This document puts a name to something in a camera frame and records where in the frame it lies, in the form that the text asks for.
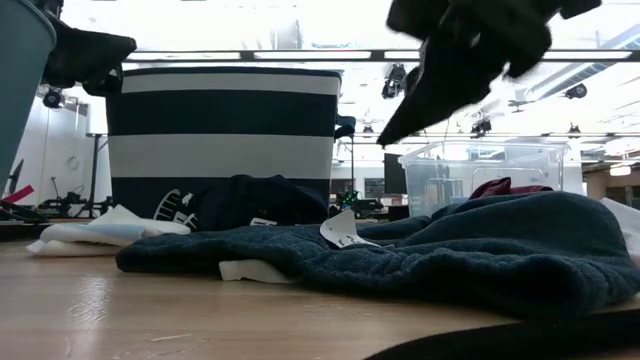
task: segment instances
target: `white fabric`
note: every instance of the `white fabric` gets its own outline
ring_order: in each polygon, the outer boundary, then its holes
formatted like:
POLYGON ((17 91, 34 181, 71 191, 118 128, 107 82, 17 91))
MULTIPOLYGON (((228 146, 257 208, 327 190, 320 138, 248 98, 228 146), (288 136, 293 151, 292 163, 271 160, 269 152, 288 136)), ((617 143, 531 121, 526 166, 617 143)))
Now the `white fabric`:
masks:
POLYGON ((44 229, 40 240, 47 243, 52 240, 64 242, 92 242, 114 246, 129 246, 137 240, 149 237, 146 228, 141 225, 86 225, 54 224, 44 229))
POLYGON ((55 224, 48 227, 40 240, 27 246, 27 251, 34 256, 114 255, 122 247, 141 238, 190 232, 185 225, 143 219, 118 205, 87 225, 55 224))
POLYGON ((110 245, 89 245, 63 242, 51 240, 44 242, 38 240, 27 246, 27 250, 33 256, 57 256, 57 257, 75 257, 75 256, 105 256, 115 255, 120 251, 118 246, 110 245))
POLYGON ((262 260, 221 261, 218 266, 224 281, 248 279, 269 284, 291 284, 298 281, 262 260))
POLYGON ((609 209, 618 220, 622 235, 627 243, 631 260, 640 268, 640 210, 604 198, 600 202, 609 209))
POLYGON ((191 229, 186 225, 171 221, 143 219, 121 205, 116 206, 106 214, 89 223, 89 225, 105 224, 142 225, 147 228, 147 237, 165 233, 186 235, 191 232, 191 229))

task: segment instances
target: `gray bin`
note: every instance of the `gray bin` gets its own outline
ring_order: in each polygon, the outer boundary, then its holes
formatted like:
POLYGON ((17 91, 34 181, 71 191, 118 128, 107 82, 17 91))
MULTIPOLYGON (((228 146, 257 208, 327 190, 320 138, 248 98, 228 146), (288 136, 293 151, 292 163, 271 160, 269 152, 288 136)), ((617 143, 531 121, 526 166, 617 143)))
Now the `gray bin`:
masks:
POLYGON ((0 0, 0 189, 11 172, 56 34, 26 0, 0 0))

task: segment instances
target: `clothing tag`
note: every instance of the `clothing tag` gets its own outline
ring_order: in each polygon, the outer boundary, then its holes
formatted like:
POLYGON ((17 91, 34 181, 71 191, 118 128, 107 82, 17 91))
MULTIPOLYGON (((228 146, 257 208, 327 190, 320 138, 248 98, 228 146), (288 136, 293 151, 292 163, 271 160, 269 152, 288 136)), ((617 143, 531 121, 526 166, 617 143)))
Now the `clothing tag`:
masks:
POLYGON ((253 218, 253 220, 251 220, 251 223, 249 224, 249 226, 276 226, 276 225, 278 225, 278 223, 275 221, 269 221, 269 220, 260 219, 260 218, 253 218))
POLYGON ((380 246, 358 236, 356 218, 351 210, 343 211, 323 222, 320 226, 320 235, 339 248, 356 244, 380 246))

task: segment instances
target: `table surface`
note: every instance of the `table surface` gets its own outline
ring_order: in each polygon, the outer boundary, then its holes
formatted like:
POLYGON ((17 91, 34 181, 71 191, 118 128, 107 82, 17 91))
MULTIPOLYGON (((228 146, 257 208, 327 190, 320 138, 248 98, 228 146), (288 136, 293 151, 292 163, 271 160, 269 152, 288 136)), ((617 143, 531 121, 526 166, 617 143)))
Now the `table surface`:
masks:
MULTIPOLYGON (((5 359, 362 359, 418 337, 514 321, 291 285, 126 274, 111 257, 36 259, 24 245, 0 244, 5 359)), ((640 299, 623 308, 640 308, 640 299)))

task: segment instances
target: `striped laundry basket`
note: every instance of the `striped laundry basket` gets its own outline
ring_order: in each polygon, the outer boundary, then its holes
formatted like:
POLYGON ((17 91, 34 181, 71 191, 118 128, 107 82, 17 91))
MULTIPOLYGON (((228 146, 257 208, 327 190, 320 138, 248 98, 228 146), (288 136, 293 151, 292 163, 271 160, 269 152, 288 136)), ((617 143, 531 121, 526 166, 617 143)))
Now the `striped laundry basket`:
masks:
MULTIPOLYGON (((282 175, 329 198, 341 79, 331 71, 154 68, 107 99, 113 197, 168 220, 233 175, 282 175)), ((188 219, 175 219, 188 222, 188 219)))

